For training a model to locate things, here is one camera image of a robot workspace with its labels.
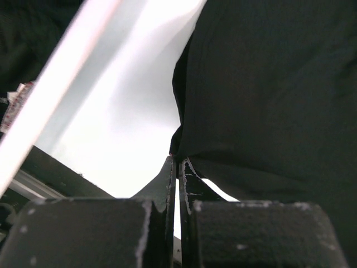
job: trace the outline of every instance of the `white speck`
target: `white speck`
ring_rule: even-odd
[[[302,211],[310,210],[311,206],[308,203],[296,202],[294,207],[301,209]]]
[[[32,215],[34,214],[36,210],[34,208],[31,208],[28,212],[27,212],[27,215]]]
[[[27,226],[24,225],[20,228],[20,233],[27,233],[28,229],[27,229]]]
[[[194,201],[194,208],[197,212],[202,211],[201,205],[202,205],[202,201],[198,201],[198,200]]]
[[[46,199],[45,198],[37,198],[37,199],[33,200],[33,202],[36,205],[44,205],[44,204],[46,204]]]
[[[238,250],[246,250],[247,248],[248,248],[247,245],[242,245],[242,244],[238,244],[238,245],[237,245],[237,249],[238,249]]]
[[[31,266],[36,266],[37,264],[37,258],[35,256],[33,256],[31,259],[30,259],[30,265]]]
[[[325,242],[325,241],[320,241],[320,243],[321,243],[323,246],[327,247],[329,250],[332,250],[332,251],[335,251],[335,250],[336,250],[336,247],[335,247],[334,245],[331,245],[331,244],[329,244],[329,243],[327,243],[327,242]]]
[[[60,202],[60,201],[62,201],[62,199],[61,199],[61,198],[59,198],[59,199],[55,199],[55,200],[53,200],[53,201],[51,202],[51,204],[56,204],[56,203],[58,203],[58,202]]]

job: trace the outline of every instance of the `black fabric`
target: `black fabric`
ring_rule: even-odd
[[[37,78],[82,1],[0,1],[0,92]]]
[[[356,31],[354,0],[208,0],[175,69],[170,151],[238,199],[320,204],[351,267]]]

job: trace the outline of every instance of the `metal bar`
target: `metal bar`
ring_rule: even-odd
[[[35,198],[65,197],[22,170],[18,171],[15,178],[11,181],[9,188],[29,200],[33,200]]]

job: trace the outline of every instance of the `black surface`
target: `black surface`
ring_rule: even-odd
[[[208,0],[173,76],[171,147],[238,200],[319,204],[354,267],[356,7]]]
[[[66,197],[112,197],[36,146],[20,169]]]
[[[173,220],[175,213],[175,187],[176,187],[176,161],[168,156],[159,174],[150,181],[132,200],[152,200],[156,209],[165,218],[165,225],[161,226],[165,230],[166,247],[163,251],[170,263],[173,264]]]
[[[333,227],[317,205],[200,202],[193,214],[198,262],[187,267],[347,267]]]
[[[0,1],[0,92],[37,78],[82,2]]]
[[[192,236],[192,210],[195,202],[216,201],[226,202],[221,196],[205,184],[192,167],[188,159],[178,167],[180,184],[180,218],[181,218],[181,248],[182,267],[199,267],[197,264],[197,251]]]
[[[170,267],[165,215],[151,201],[67,199],[21,212],[0,267]]]

